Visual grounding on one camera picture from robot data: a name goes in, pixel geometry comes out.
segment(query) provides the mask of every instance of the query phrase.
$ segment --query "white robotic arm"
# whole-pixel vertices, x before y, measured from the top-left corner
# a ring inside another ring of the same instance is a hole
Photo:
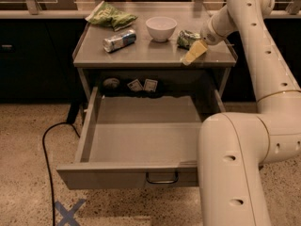
[[[227,0],[201,28],[208,44],[239,31],[258,114],[220,113],[200,131],[198,178],[204,226],[269,226],[259,166],[301,153],[301,93],[266,29],[274,0]]]

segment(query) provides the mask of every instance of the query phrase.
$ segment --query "open drawer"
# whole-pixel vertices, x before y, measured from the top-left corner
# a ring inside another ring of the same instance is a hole
[[[105,97],[94,87],[75,160],[57,171],[69,189],[197,186],[202,108],[188,95]]]

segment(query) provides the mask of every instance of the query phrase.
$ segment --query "green chip bag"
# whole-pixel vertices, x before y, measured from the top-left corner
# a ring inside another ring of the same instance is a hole
[[[131,25],[137,18],[133,14],[120,11],[112,5],[102,1],[86,20],[91,24],[98,24],[104,27],[113,27],[114,31],[118,31],[123,27]]]

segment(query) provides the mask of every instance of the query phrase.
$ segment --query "cable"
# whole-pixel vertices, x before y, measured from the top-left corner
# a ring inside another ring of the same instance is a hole
[[[43,150],[44,150],[44,155],[45,155],[45,161],[46,161],[47,171],[48,171],[48,175],[49,175],[50,189],[51,189],[51,202],[52,202],[52,211],[53,211],[53,215],[52,215],[53,226],[55,226],[55,190],[54,190],[53,176],[52,176],[52,172],[51,172],[50,164],[49,164],[48,153],[47,153],[46,145],[45,145],[45,138],[46,138],[47,133],[48,133],[51,129],[57,127],[58,125],[62,125],[62,124],[68,124],[68,125],[70,125],[70,126],[73,128],[73,130],[75,131],[76,135],[77,135],[78,137],[80,137],[79,133],[77,132],[77,130],[76,130],[76,128],[74,127],[73,124],[70,124],[70,123],[68,123],[68,122],[60,122],[60,123],[57,123],[57,124],[54,124],[54,125],[50,126],[50,127],[44,132],[44,135],[43,135],[43,138],[42,138],[42,145],[43,145]]]

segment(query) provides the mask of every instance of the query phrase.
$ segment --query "bowl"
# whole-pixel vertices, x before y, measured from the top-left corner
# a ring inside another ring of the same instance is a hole
[[[167,41],[176,29],[177,22],[168,17],[153,17],[146,21],[150,36],[159,42]]]

